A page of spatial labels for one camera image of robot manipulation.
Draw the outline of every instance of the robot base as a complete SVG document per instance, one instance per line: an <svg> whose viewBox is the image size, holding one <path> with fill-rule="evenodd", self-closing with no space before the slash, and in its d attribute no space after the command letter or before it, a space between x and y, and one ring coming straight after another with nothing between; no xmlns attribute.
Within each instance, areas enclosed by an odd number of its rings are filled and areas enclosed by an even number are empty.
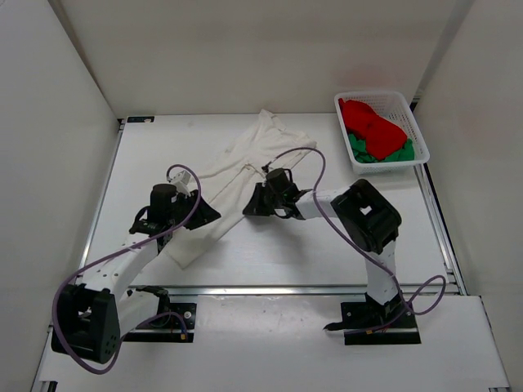
<svg viewBox="0 0 523 392"><path fill-rule="evenodd" d="M422 342L416 318L410 313L403 314L382 331L351 334L351 330L375 327L383 321L367 302L342 302L342 320L345 345L417 345Z"/></svg>

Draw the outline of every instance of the cable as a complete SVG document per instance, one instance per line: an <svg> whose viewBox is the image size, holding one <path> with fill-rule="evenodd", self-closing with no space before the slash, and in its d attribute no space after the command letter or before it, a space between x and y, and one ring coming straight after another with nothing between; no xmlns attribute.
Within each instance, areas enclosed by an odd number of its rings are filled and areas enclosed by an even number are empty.
<svg viewBox="0 0 523 392"><path fill-rule="evenodd" d="M152 237L144 239L143 241L140 241L139 243L132 244L130 247L125 247L124 249L120 249L119 251L116 251L116 252L111 253L111 254L109 254L107 256L104 256L101 259L99 259L97 261L93 261L91 264L82 267L78 271L75 271L70 276L68 276L61 283L61 285L58 287L58 290L56 290L55 297L52 300L52 322L53 322L54 330L55 330L55 333L56 333L56 337L58 338L58 340L62 344L62 347L64 348L65 352L67 354L69 354L69 356L78 365L80 365L82 368L84 368L88 372L91 372L91 373L94 373L94 374L97 374L97 375L101 375L101 374L106 374L108 371L110 371L113 368L114 364L116 363L116 360L118 359L118 354L119 354L119 351L120 351L120 347L122 345L122 341L123 341L123 338L125 336L123 336L122 339L120 340L120 343L118 344L118 348L114 352L113 360L111 361L111 363L107 367L105 367L103 369L97 369L95 367L92 367L91 365L86 363L82 358L80 358L80 356L78 354L76 354L74 352L74 350L70 346L69 342L65 339L65 335L62 332L62 329L60 327L60 323L58 322L58 300L60 298L60 294L64 291L65 287L69 284L69 282L71 282L73 279L75 279L77 277L77 275L79 275L79 274L89 270L90 268L95 267L96 265L99 265L99 264L101 264L101 263L103 263L105 261L111 261L115 257L124 255L125 253L131 251L132 249L139 249L142 245L150 243L151 241L154 241L155 239L162 238L163 236L165 236L167 234L170 234L170 233L172 233L175 230L180 229L182 226L184 226L189 221L189 219L193 216L194 212L196 211L196 208L198 208L199 202L200 202L200 200L202 198L202 196L201 196L202 195L202 185L199 182L199 178L196 176L196 174L192 170L190 170L187 166L185 166L185 165L176 164L176 165L170 166L167 169L167 176L169 176L169 173L171 172L171 170L176 168L176 167L179 167L181 169L184 169L184 170L188 171L193 176L194 181L196 182L196 186L198 188L198 195L196 197L196 203L194 203L194 206L193 206L192 210L190 210L190 212L186 216L186 218L182 222L180 222L178 225L173 226L170 229L167 229L167 230L163 231L160 234L156 234L156 235L154 235ZM181 322L181 325L182 325L182 331L185 330L185 334L187 333L186 324L185 324L183 318L179 314L174 313L174 312L167 312L167 313L163 313L163 314L157 314L157 315L153 316L152 318L148 318L143 323L150 323L151 321L154 321L155 319L159 319L160 317L167 316L167 315L173 315L175 317L178 317L180 319L180 322Z"/></svg>
<svg viewBox="0 0 523 392"><path fill-rule="evenodd" d="M398 294L400 295L400 299L401 299L401 303L403 304L404 306L404 309L403 311L401 311L399 314L397 314L391 321L387 322L386 324L383 324L383 325L377 325L376 327L371 327L371 328L366 328L366 329L357 329L357 330L354 330L354 331L348 331L346 332L347 334L355 334L355 333L362 333L362 332L375 332L375 331L378 331L380 329L383 329L383 328L388 328L391 326L391 324L393 324L397 319L399 319L403 314L404 312L410 312L411 314L414 314L414 315L417 315L417 316L422 316L424 314L427 314L431 311L434 310L434 308L436 308L438 306L438 304L440 303L441 299L443 298L443 295L445 294L445 289L446 289L446 285L447 285L447 282L445 280L445 276L443 275L434 275L432 278L429 278L425 283L423 283L420 287L418 287L418 289L414 292L414 294L410 297L410 299L407 301L405 299L405 297L403 296L403 292L401 291L401 285L400 285L400 282L398 281L398 278L396 277L396 275L390 270L388 269L385 265L382 265L379 261L375 260L372 256L370 256L369 254L367 254L363 249L361 249L360 247L358 247L354 242L352 242L352 240L347 237L345 235L345 233L343 233L335 224L334 222L327 216L327 213L324 211L324 209L321 207L320 205L320 202L318 201L318 198L316 196L316 192L318 190L318 186L320 185L320 182L325 174L325 169L327 167L327 160L325 159L325 155L319 151L318 149L315 149L315 148L312 148L312 147L296 147L294 149L288 149L287 151L277 155L272 161L270 161L270 163L267 164L267 166L269 166L270 164L272 164L276 159L284 156L285 154L288 154L288 153L292 153L293 151L298 151L298 150L309 150L309 151L314 151L315 153L317 153L320 157L321 157L321 160L322 160L322 167L321 167L321 171L320 171L320 175L318 176L318 180L316 180L315 184L314 184L314 187L312 188L312 199L314 200L314 204L316 205L316 208L318 208L318 211L320 212L321 216L327 221L327 223L329 224L329 226L340 236L343 238L343 240L348 243L349 245L351 245L359 254L361 254L366 260L368 260L369 262L371 262L372 264L376 265L379 269L385 271L392 279L392 281L394 282L394 284L396 285L396 288L398 290ZM432 303L432 305L430 305L428 308L426 308L425 310L421 311L421 312L414 312L413 310L413 301L416 299L417 296L419 296L419 294L422 292L422 290L427 287L429 284L431 284L432 282L434 282L435 280L437 279L441 279L441 282L442 282L442 287L441 287L441 291L438 295L438 297L436 298L436 300L434 301L434 303Z"/></svg>

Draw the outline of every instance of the laundry basket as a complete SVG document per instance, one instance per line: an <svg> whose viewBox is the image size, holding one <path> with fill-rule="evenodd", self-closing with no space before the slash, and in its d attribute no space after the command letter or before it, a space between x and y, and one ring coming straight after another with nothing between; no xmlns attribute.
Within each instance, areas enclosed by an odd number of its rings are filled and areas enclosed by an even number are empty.
<svg viewBox="0 0 523 392"><path fill-rule="evenodd" d="M412 140L414 148L414 160L403 162L377 162L377 163L360 163L355 160L352 153L351 143L346 132L345 124L343 122L342 111L338 100L358 100L370 105L376 114L383 118L390 120L392 123L403 129L405 134ZM422 133L419 131L418 124L410 111L409 105L403 95L397 91L352 91L342 92L334 97L334 104L336 106L337 118L342 129L343 140L345 141L346 149L349 152L351 159L352 170L358 174L389 172L394 170L402 170L408 167L426 163L430 158L427 145L423 139Z"/></svg>

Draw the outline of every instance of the table surface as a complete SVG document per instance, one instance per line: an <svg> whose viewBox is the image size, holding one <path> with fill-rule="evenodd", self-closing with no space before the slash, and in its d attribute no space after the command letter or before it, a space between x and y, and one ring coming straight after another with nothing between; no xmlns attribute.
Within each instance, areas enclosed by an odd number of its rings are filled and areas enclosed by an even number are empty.
<svg viewBox="0 0 523 392"><path fill-rule="evenodd" d="M416 300L419 309L434 300ZM477 392L507 386L478 297L446 296L418 317L420 345L344 346L322 331L339 296L198 298L194 343L123 344L105 376L47 346L40 381L57 392Z"/></svg>
<svg viewBox="0 0 523 392"><path fill-rule="evenodd" d="M327 158L321 189L339 189L359 178L352 170L335 114L280 114L290 129L306 132ZM257 119L256 114L156 116L128 123L118 147L87 263L119 249L153 185L165 181L173 163L196 173ZM311 187L320 159L306 156L293 170L302 188ZM445 275L431 218L413 169L366 176L400 212L397 277L420 284ZM243 219L206 254L185 269L161 255L134 284L162 286L317 286L366 284L363 258L321 219Z"/></svg>

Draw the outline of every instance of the purple cable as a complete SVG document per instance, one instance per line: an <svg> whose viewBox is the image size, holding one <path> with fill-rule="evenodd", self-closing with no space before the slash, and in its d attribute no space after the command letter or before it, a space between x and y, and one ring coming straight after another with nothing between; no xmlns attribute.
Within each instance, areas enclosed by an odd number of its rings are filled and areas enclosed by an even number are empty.
<svg viewBox="0 0 523 392"><path fill-rule="evenodd" d="M270 163L273 163L276 159L282 157L283 155L285 154L288 154L288 153L291 153L293 151L299 151L299 150L309 150L309 151L314 151L315 153L317 153L320 157L321 157L321 160L323 162L323 165L321 167L321 172L320 172L320 176L318 177L318 180L316 180L315 184L314 184L314 187L312 188L312 198L314 200L314 203L316 205L316 208L318 208L318 211L320 212L321 216L327 221L327 223L329 224L330 227L333 228L333 230L340 236L343 238L343 240L345 240L346 243L348 243L349 245L351 245L359 254L361 254L365 259L367 259L368 261L370 261L372 264L376 265L379 269L385 271L392 279L392 281L394 282L394 284L396 285L396 288L398 290L398 294L400 295L400 299L401 299L401 302L404 306L404 310L402 312L400 312L398 315L396 315L391 321L389 321L388 323L386 324L383 324L383 325L377 325L376 327L372 327L372 328L366 328L366 329L357 329L357 330L354 330L354 331L349 331L347 332L348 334L353 334L353 333L362 333L362 332L375 332L375 331L378 331L380 329L383 329L383 328L386 328L386 327L389 327L391 324L393 324L397 319L399 319L401 317L401 315L403 315L404 312L410 312L412 314L415 314L417 316L422 316L424 314L427 314L429 312L431 312L432 310L434 310L434 308L436 308L438 306L438 304L440 303L441 299L443 298L443 295L445 294L445 288L446 288L446 285L447 285L447 282L445 280L445 276L443 275L434 275L432 278L429 278L425 283L423 283L420 287L418 287L418 289L414 292L414 294L410 297L410 299L407 301L405 299L405 297L403 296L403 292L401 291L401 285L400 285L400 282L398 281L396 275L390 270L388 269L385 265L382 265L379 261L375 260L373 257L371 257L370 255L368 255L367 253L365 253L365 251L363 249L361 249L360 247L358 247L354 242L352 242L352 240L347 237L345 235L345 233L343 233L335 224L334 222L327 216L327 213L324 211L324 209L320 206L320 202L318 202L318 198L316 196L316 191L318 190L318 186L320 185L320 182L324 176L324 173L325 173L325 169L327 167L327 160L325 159L325 156L324 154L319 151L318 149L314 149L312 147L296 147L294 149L288 149L287 151L279 154L278 156L276 156L276 158L274 158L272 161L270 161ZM431 284L432 282L434 282L435 280L437 279L441 279L441 282L442 282L442 287L441 287L441 291L440 291L440 294L438 295L438 297L436 298L436 300L434 301L434 303L429 306L427 309L421 311L421 312L414 312L413 310L413 301L416 299L417 296L419 296L419 294L422 292L422 290L427 287L429 284Z"/></svg>
<svg viewBox="0 0 523 392"><path fill-rule="evenodd" d="M114 259L115 257L124 255L125 253L129 252L131 249L138 249L142 245L145 245L146 243L150 243L151 241L154 241L155 239L162 238L164 235L170 234L173 231L180 229L183 225L185 225L189 221L189 219L193 216L194 212L196 211L196 208L198 208L199 202L200 202L200 200L202 198L202 185L200 184L199 178L196 176L196 174L192 170L190 170L187 166L181 165L181 164L176 164L176 165L170 166L167 169L167 177L169 177L169 173L171 172L171 170L176 168L176 167L179 167L181 169L187 170L193 176L194 181L196 182L196 186L198 188L198 196L196 198L196 203L194 204L192 210L190 210L190 212L186 216L186 218L182 222L180 222L178 225L173 226L172 228L167 229L167 230L165 230L164 232L162 232L160 234L156 234L153 237L149 237L147 239L144 239L143 241L140 241L139 243L132 244L130 247L125 247L124 249L120 249L119 251L116 251L114 253L111 253L110 255L104 256L101 259L99 259L97 261L93 261L91 264L82 267L78 271L75 271L70 276L68 276L64 280L64 282L62 282L62 284L58 287L58 290L56 290L55 297L52 300L52 323L53 323L54 330L56 332L56 337L58 337L58 340L62 344L62 347L64 348L65 352L67 354L69 354L69 356L78 365L80 365L82 368L84 368L88 372L91 372L91 373L94 373L94 374L97 374L97 375L101 375L101 374L106 374L109 370L111 370L113 368L114 364L116 363L116 360L118 359L118 354L120 352L120 347L122 345L122 340L123 340L123 338L125 336L122 336L122 339L120 340L118 348L116 349L116 352L114 353L113 360L111 361L109 366L107 366L107 367L105 367L103 369L96 369L95 367L92 367L91 365L87 364L83 359L80 358L80 356L78 354L76 354L74 352L74 350L72 349L70 344L65 339L65 335L62 332L62 329L60 328L60 324L58 323L58 299L60 298L60 294L64 291L65 287L69 284L69 282L77 277L77 275L79 275L79 274L89 270L90 268L92 268L92 267L94 267L96 265L99 265L99 264L103 263L104 261L110 261L110 260ZM151 321L154 321L155 319L159 319L159 318L161 318L163 316L167 316L167 315L174 315L175 317L178 317L178 319L180 320L181 325L182 325L182 331L185 330L185 334L187 333L187 327L186 327L186 324L185 324L183 318L179 314L174 313L174 312L166 312L166 313L163 313L163 314L156 314L155 316L153 316L151 318L148 318L146 321L144 321L140 325L143 325L143 324L146 324L146 323L150 323Z"/></svg>

